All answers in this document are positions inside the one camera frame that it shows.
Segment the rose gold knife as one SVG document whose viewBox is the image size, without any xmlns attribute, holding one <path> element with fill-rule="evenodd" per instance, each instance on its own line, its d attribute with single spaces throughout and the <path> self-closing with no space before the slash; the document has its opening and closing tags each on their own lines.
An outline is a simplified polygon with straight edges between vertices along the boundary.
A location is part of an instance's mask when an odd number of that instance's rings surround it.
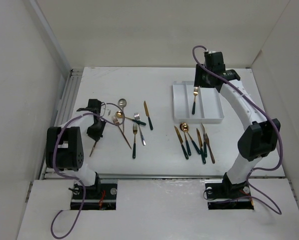
<svg viewBox="0 0 299 240">
<path fill-rule="evenodd" d="M 97 145 L 97 141 L 94 142 L 92 148 L 91 148 L 91 151 L 90 151 L 90 154 L 89 154 L 89 157 L 92 156 L 93 152 L 95 151 L 95 148 L 96 148 L 96 145 Z"/>
</svg>

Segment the rose gold fork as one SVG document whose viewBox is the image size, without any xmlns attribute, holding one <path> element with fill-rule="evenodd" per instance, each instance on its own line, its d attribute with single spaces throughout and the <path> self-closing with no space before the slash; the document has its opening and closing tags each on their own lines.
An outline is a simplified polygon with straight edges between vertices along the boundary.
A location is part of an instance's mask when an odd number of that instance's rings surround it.
<svg viewBox="0 0 299 240">
<path fill-rule="evenodd" d="M 213 155 L 213 152 L 212 152 L 212 149 L 211 149 L 211 146 L 210 146 L 210 140 L 209 140 L 209 137 L 208 137 L 208 134 L 206 133 L 206 144 L 207 144 L 207 148 L 208 148 L 208 151 L 209 151 L 209 156 L 211 158 L 211 162 L 213 164 L 215 164 L 215 158 L 214 158 L 214 155 Z"/>
<path fill-rule="evenodd" d="M 115 116 L 112 116 L 111 118 L 112 118 L 112 121 L 113 121 L 114 125 L 118 127 L 118 129 L 119 129 L 121 135 L 123 136 L 125 142 L 127 143 L 128 147 L 129 147 L 130 149 L 132 149 L 132 146 L 130 145 L 130 143 L 129 143 L 127 137 L 125 136 L 123 130 L 122 130 L 121 127 L 120 127 L 120 122 L 118 121 L 118 119 L 117 119 Z"/>
</svg>

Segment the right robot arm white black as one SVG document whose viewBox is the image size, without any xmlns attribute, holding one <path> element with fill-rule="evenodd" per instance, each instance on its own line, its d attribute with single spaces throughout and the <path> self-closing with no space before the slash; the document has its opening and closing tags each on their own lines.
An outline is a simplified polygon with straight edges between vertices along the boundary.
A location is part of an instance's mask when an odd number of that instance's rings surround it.
<svg viewBox="0 0 299 240">
<path fill-rule="evenodd" d="M 243 126 L 237 142 L 238 156 L 220 183 L 207 183 L 206 197 L 210 200 L 241 197 L 248 186 L 247 179 L 253 168 L 274 151 L 281 124 L 260 109 L 248 95 L 238 73 L 227 70 L 220 51 L 204 52 L 205 61 L 195 67 L 194 86 L 214 88 L 234 109 Z"/>
</svg>

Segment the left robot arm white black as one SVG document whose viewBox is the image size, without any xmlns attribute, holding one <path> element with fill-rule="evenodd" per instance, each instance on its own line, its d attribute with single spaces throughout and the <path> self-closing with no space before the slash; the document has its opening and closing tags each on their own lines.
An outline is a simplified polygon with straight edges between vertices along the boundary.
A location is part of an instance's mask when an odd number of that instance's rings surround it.
<svg viewBox="0 0 299 240">
<path fill-rule="evenodd" d="M 85 194 L 94 199 L 101 194 L 101 185 L 95 182 L 96 173 L 79 173 L 84 165 L 82 133 L 95 143 L 103 137 L 106 123 L 102 108 L 107 104 L 89 99 L 86 107 L 79 108 L 77 116 L 63 126 L 48 128 L 46 135 L 45 164 L 65 179 L 75 180 Z"/>
</svg>

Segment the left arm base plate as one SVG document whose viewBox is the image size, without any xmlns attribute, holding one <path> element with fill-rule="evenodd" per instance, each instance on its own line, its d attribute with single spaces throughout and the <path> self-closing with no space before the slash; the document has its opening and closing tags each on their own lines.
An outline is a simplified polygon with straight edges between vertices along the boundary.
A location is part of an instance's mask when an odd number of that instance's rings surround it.
<svg viewBox="0 0 299 240">
<path fill-rule="evenodd" d="M 116 210 L 118 183 L 113 181 L 95 180 L 94 185 L 86 186 L 86 194 L 82 210 L 112 211 Z M 83 187 L 75 183 L 72 188 L 70 209 L 79 210 L 83 200 Z"/>
</svg>

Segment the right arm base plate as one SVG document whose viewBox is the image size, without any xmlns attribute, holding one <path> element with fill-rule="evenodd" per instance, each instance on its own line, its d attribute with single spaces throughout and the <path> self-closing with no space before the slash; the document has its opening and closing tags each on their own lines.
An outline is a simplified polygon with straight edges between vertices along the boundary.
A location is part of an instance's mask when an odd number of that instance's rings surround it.
<svg viewBox="0 0 299 240">
<path fill-rule="evenodd" d="M 234 186 L 224 182 L 206 182 L 204 193 L 209 210 L 254 210 L 246 182 Z"/>
</svg>

